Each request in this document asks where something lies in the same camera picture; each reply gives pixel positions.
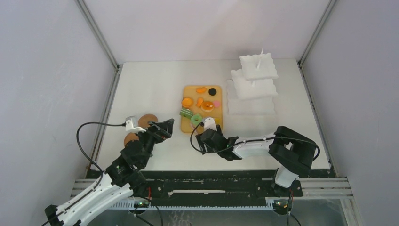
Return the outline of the green frosted donut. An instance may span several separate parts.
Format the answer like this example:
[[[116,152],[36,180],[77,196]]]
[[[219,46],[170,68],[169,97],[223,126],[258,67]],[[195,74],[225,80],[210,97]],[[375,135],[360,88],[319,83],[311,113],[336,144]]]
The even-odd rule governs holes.
[[[203,120],[203,117],[202,117],[199,113],[197,113],[197,114],[194,114],[194,115],[190,118],[190,124],[191,124],[193,127],[197,127],[200,123],[202,123],[202,120]]]

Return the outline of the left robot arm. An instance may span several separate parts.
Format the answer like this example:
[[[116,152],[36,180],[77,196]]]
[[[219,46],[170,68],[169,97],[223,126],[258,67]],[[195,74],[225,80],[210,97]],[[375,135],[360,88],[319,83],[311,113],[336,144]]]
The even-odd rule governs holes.
[[[51,226],[86,226],[99,214],[115,203],[132,195],[146,193],[146,178],[142,174],[155,144],[172,137],[175,120],[163,122],[149,121],[149,127],[138,125],[134,116],[125,119],[120,126],[126,132],[136,133],[138,140],[129,141],[121,152],[100,176],[78,195],[61,205],[45,208],[47,223]]]

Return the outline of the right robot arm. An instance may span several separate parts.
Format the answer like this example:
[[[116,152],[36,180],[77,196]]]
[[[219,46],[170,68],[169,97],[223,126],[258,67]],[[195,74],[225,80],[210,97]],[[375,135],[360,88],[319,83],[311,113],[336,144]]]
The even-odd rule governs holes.
[[[190,139],[197,141],[197,152],[217,154],[228,161],[255,156],[272,157],[280,164],[272,182],[272,191],[278,196],[289,192],[299,177],[309,175],[312,163],[321,152],[313,140],[285,126],[277,127],[269,135],[250,139],[226,138],[220,126],[204,129],[200,134],[193,129]]]

